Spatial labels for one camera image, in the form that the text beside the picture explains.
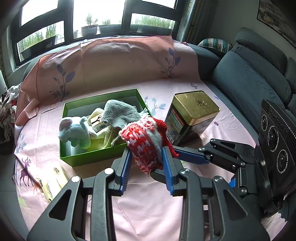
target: black window frame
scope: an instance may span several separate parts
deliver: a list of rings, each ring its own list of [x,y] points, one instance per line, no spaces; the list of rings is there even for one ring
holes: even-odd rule
[[[183,16],[186,0],[175,0],[174,8],[169,8],[163,5],[146,2],[142,0],[126,0],[124,4],[123,17],[121,23],[121,32],[114,34],[98,34],[93,36],[81,37],[74,39],[73,36],[73,8],[74,0],[58,0],[58,6],[47,13],[44,13],[30,20],[21,26],[22,9],[17,13],[11,23],[11,41],[12,51],[17,66],[28,62],[29,60],[60,46],[69,45],[74,42],[79,42],[84,39],[94,39],[101,37],[112,37],[114,35],[137,35],[137,36],[153,36],[153,34],[131,33],[131,17],[133,13],[152,15],[160,18],[166,18],[175,21],[172,31],[172,38],[176,39],[179,30],[180,22]],[[17,49],[17,43],[36,31],[54,23],[64,21],[64,38],[63,43],[54,45],[44,51],[36,53],[31,57],[21,61]]]

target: green box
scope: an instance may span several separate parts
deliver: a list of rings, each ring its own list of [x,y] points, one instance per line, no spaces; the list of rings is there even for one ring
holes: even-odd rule
[[[138,89],[129,89],[66,102],[64,104],[62,117],[88,116],[98,107],[104,109],[106,102],[110,99],[116,99],[132,106],[136,106],[138,112],[147,107]],[[59,153],[60,158],[64,162],[72,167],[76,167],[121,156],[125,147],[126,144],[120,144],[114,147],[84,152],[85,150],[80,149],[78,146],[75,148],[71,147],[69,141],[67,143],[60,141]],[[73,154],[75,150],[79,150],[81,153]]]

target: red and white knitted item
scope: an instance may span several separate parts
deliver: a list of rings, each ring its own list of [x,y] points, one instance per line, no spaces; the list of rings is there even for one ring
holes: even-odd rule
[[[179,156],[166,137],[167,126],[162,120],[143,117],[139,121],[129,123],[119,135],[128,144],[140,169],[149,174],[156,168],[162,169],[161,149],[168,146],[174,158]]]

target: gray sofa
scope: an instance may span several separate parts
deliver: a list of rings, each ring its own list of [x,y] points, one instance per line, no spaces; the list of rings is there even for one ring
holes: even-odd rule
[[[262,99],[278,104],[296,123],[296,62],[287,60],[280,49],[251,29],[241,28],[235,41],[221,60],[206,49],[190,45],[199,58],[201,79],[221,96],[255,139]]]

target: purple deer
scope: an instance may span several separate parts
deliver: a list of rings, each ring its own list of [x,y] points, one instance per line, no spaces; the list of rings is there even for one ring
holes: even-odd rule
[[[29,176],[29,173],[28,173],[28,167],[30,166],[29,163],[31,163],[31,160],[27,157],[27,159],[25,159],[25,161],[22,159],[22,162],[25,164],[25,168],[20,172],[20,186],[22,186],[22,185],[21,185],[21,179],[22,179],[22,181],[24,182],[24,185],[27,186],[27,185],[25,184],[25,181],[24,181],[24,178],[25,178],[26,176],[28,176],[28,186],[29,186],[29,179],[30,179],[30,181],[31,181],[31,183],[32,183],[32,180],[31,180],[31,178],[30,178],[30,176]]]

